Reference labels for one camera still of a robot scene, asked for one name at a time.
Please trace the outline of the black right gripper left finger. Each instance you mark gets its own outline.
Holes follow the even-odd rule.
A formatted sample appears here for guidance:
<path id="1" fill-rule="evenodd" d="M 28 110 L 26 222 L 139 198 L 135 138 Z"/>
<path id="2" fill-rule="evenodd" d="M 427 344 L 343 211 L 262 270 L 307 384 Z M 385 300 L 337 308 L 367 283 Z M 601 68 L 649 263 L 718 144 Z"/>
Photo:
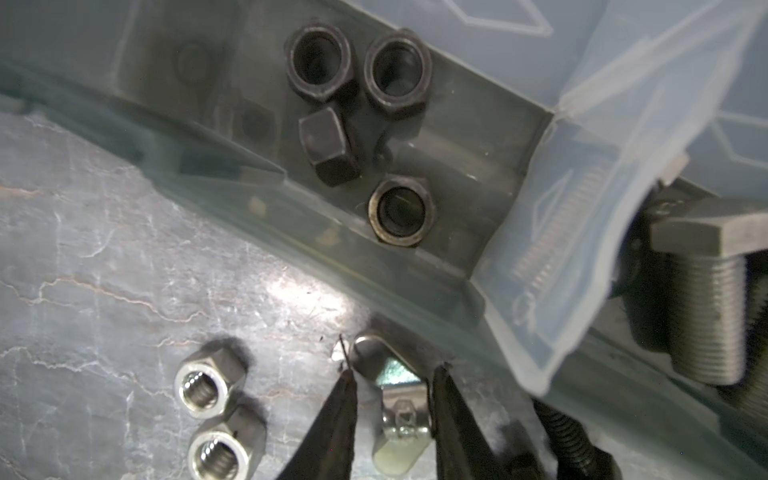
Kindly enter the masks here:
<path id="1" fill-rule="evenodd" d="M 358 421 L 358 387 L 345 369 L 277 479 L 350 479 Z"/>

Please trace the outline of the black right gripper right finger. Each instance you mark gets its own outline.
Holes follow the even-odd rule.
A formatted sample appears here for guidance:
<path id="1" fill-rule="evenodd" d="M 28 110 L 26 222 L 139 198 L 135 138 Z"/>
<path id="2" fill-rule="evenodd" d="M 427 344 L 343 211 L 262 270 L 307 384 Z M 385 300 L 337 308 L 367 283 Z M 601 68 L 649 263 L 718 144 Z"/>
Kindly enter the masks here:
<path id="1" fill-rule="evenodd" d="M 432 380 L 437 478 L 509 479 L 445 365 Z"/>

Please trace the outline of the silver wing nut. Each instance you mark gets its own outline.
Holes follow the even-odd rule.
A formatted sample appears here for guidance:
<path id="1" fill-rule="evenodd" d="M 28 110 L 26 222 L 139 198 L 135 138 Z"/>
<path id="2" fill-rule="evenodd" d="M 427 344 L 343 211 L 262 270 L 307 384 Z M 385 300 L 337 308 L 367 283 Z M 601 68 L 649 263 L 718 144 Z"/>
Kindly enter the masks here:
<path id="1" fill-rule="evenodd" d="M 350 360 L 354 370 L 380 391 L 373 464 L 381 474 L 400 479 L 433 441 L 427 376 L 404 348 L 374 331 L 355 337 Z"/>

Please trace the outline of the silver hex nut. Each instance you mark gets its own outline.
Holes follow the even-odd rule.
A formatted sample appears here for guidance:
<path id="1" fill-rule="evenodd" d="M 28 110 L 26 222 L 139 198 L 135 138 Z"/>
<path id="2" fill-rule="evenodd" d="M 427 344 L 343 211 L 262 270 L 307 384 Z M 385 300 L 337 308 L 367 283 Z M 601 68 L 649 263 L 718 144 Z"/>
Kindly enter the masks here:
<path id="1" fill-rule="evenodd" d="M 206 420 L 189 444 L 190 475 L 193 479 L 251 479 L 265 454 L 266 439 L 265 423 L 246 405 Z"/>
<path id="2" fill-rule="evenodd" d="M 246 376 L 246 364 L 230 348 L 201 350 L 182 361 L 173 389 L 192 417 L 207 420 L 227 411 Z"/>

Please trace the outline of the black hex nut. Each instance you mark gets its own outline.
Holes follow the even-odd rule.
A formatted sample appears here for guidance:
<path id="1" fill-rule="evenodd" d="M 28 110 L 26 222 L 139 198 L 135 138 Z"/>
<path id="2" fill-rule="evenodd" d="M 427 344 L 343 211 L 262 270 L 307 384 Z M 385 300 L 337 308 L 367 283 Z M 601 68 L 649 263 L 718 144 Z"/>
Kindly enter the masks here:
<path id="1" fill-rule="evenodd" d="M 415 248 L 437 220 L 437 205 L 426 178 L 387 174 L 368 202 L 370 226 L 385 244 Z"/>
<path id="2" fill-rule="evenodd" d="M 403 119 L 425 109 L 434 62 L 425 42 L 410 29 L 387 32 L 368 46 L 363 84 L 371 105 L 390 119 Z"/>
<path id="3" fill-rule="evenodd" d="M 325 185 L 336 187 L 360 177 L 360 152 L 336 102 L 301 117 L 298 132 L 309 165 Z"/>
<path id="4" fill-rule="evenodd" d="M 356 96 L 356 66 L 356 52 L 349 37 L 331 23 L 309 21 L 287 41 L 289 86 L 311 103 L 347 102 Z"/>

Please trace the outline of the silver hex bolt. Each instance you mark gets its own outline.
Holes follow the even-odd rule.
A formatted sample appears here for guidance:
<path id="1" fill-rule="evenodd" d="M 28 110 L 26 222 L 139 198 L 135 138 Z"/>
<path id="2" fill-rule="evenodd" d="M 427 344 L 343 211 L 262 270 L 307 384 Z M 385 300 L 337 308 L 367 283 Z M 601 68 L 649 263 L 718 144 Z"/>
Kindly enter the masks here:
<path id="1" fill-rule="evenodd" d="M 662 200 L 644 212 L 667 261 L 668 344 L 675 372 L 714 385 L 746 371 L 747 258 L 767 248 L 767 204 L 744 198 Z"/>
<path id="2" fill-rule="evenodd" d="M 531 246 L 512 270 L 519 280 L 533 290 L 547 285 L 610 170 L 601 164 L 571 169 L 536 200 Z"/>
<path id="3" fill-rule="evenodd" d="M 767 425 L 767 262 L 749 275 L 746 321 L 746 370 L 719 395 L 756 422 Z"/>

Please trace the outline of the grey plastic organizer box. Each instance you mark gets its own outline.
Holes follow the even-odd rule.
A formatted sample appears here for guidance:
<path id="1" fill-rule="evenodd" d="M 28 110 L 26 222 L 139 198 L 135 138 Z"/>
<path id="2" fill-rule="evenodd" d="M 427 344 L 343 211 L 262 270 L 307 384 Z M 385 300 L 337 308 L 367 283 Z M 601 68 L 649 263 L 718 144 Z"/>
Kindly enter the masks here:
<path id="1" fill-rule="evenodd" d="M 763 1 L 5 1 L 4 84 L 225 222 L 535 394 L 629 428 L 654 452 L 688 431 L 639 361 L 589 333 L 619 244 L 656 175 L 720 113 L 767 17 Z M 386 120 L 359 98 L 359 186 L 327 187 L 299 147 L 306 103 L 289 36 L 338 25 L 358 52 L 410 29 L 434 50 L 425 111 Z M 571 169 L 611 168 L 542 290 L 512 272 L 533 206 Z M 387 174 L 426 178 L 437 220 L 415 248 L 375 236 Z"/>

